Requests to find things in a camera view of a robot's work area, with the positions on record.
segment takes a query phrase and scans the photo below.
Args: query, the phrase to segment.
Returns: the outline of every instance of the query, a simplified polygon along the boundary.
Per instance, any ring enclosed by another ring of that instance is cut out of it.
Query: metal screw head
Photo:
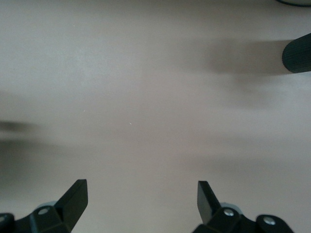
[[[263,218],[263,221],[265,223],[267,223],[268,225],[275,225],[276,224],[276,222],[274,221],[273,218],[267,217],[267,216]]]
[[[6,219],[6,215],[4,215],[4,216],[1,216],[1,217],[0,217],[0,222],[3,222],[3,221],[5,221],[5,219]]]
[[[44,209],[40,210],[40,211],[38,212],[38,214],[39,214],[39,215],[43,215],[43,214],[46,214],[48,211],[49,211],[48,208],[44,208]]]
[[[234,216],[234,212],[230,209],[225,209],[224,214],[230,217]]]

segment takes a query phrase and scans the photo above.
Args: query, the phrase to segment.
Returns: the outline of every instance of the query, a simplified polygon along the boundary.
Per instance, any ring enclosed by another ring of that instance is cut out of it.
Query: tabletop
[[[281,56],[310,19],[275,0],[2,1],[0,212],[87,179],[73,233],[190,233],[202,180],[309,232],[311,74]]]

